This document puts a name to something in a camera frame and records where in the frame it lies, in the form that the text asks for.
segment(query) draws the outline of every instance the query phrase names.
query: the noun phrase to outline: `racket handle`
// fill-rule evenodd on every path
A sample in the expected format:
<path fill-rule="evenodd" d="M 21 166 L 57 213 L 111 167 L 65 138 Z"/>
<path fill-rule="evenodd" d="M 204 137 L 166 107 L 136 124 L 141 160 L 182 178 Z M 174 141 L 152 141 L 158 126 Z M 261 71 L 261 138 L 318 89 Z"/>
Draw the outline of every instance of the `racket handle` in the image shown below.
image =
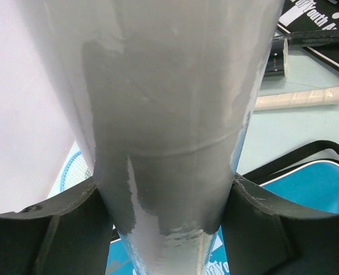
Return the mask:
<path fill-rule="evenodd" d="M 339 105 L 339 86 L 305 92 L 259 96 L 256 100 L 255 111 L 316 105 Z"/>

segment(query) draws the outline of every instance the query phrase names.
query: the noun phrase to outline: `blue bag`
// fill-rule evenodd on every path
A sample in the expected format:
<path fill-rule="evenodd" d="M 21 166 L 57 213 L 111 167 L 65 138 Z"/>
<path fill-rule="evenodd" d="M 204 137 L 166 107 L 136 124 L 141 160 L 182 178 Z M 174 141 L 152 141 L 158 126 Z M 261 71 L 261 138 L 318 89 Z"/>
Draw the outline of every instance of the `blue bag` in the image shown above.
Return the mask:
<path fill-rule="evenodd" d="M 338 144 L 319 140 L 247 173 L 244 177 L 295 203 L 339 214 L 338 160 L 322 159 L 290 167 L 296 162 L 326 149 L 332 149 L 339 155 Z M 111 243 L 106 274 L 138 275 L 120 239 Z M 206 275 L 225 274 L 230 273 L 220 229 L 206 269 Z"/>

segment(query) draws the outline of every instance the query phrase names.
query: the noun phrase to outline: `gray cylinder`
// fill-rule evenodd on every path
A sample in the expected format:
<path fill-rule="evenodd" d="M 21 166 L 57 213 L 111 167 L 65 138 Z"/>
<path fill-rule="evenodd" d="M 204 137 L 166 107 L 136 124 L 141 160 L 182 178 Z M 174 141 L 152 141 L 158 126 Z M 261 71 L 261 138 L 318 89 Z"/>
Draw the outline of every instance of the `gray cylinder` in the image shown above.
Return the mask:
<path fill-rule="evenodd" d="M 283 1 L 32 2 L 21 11 L 137 273 L 204 274 Z"/>

